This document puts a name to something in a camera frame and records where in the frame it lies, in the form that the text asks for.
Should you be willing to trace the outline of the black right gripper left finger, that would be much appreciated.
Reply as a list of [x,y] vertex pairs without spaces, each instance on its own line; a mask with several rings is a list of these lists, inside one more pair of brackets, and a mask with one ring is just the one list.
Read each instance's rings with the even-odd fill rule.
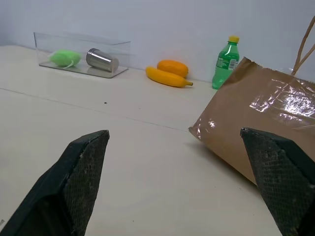
[[0,236],[84,236],[110,135],[100,130],[68,144],[36,181]]

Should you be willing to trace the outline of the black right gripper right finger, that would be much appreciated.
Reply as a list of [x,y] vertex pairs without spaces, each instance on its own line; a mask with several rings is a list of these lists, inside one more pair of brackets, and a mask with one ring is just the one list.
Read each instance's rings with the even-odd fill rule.
[[240,131],[256,185],[282,236],[315,236],[315,162],[292,140]]

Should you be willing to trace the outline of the brown paper bag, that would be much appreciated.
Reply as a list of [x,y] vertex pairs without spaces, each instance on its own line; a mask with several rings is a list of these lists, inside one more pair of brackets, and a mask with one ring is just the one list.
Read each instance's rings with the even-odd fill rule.
[[315,161],[315,83],[296,77],[308,57],[298,51],[287,74],[243,58],[189,132],[249,181],[243,127],[288,138]]

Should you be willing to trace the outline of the stainless steel cup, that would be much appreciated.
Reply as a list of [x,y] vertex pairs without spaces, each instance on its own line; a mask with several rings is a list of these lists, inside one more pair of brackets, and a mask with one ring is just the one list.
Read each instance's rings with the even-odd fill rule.
[[86,54],[86,62],[89,66],[114,73],[119,67],[119,60],[99,49],[92,48]]

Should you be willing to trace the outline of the green plastic soda bottle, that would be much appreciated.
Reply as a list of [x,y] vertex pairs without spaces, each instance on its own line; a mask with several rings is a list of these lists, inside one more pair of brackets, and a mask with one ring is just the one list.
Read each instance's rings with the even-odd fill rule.
[[219,89],[238,65],[240,59],[238,51],[239,39],[238,36],[231,35],[228,38],[227,45],[220,51],[212,78],[213,89]]

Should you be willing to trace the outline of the green mesh sponge ball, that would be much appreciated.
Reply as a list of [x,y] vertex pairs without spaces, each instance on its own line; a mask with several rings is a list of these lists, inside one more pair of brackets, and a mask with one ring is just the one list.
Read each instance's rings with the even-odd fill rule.
[[56,66],[69,68],[80,62],[81,54],[70,50],[57,50],[50,54],[48,58]]

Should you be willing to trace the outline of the clear plastic box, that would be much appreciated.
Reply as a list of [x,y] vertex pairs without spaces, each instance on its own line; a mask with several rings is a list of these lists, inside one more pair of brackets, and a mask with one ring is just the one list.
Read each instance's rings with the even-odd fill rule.
[[[34,32],[34,42],[38,65],[58,70],[70,71],[80,74],[98,76],[102,78],[114,78],[127,71],[130,67],[130,41],[108,39],[74,33],[40,33]],[[119,67],[114,73],[110,73],[86,62],[86,54],[92,49],[99,49],[119,60]],[[75,66],[63,68],[49,61],[48,56],[57,50],[70,50],[81,54],[81,60]]]

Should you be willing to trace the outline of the yellow banana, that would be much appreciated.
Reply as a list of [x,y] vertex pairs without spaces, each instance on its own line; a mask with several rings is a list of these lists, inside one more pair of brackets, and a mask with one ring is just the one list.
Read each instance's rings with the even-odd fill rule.
[[154,82],[167,85],[170,87],[183,88],[186,86],[193,86],[193,82],[187,81],[185,78],[176,74],[165,72],[154,67],[148,66],[146,68],[146,76]]

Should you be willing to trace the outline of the orange mango fruit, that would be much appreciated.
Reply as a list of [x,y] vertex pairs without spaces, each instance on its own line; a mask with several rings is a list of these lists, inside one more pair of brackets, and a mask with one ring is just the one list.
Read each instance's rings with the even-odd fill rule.
[[174,60],[161,60],[157,64],[157,69],[176,74],[185,78],[189,73],[189,68],[178,61]]

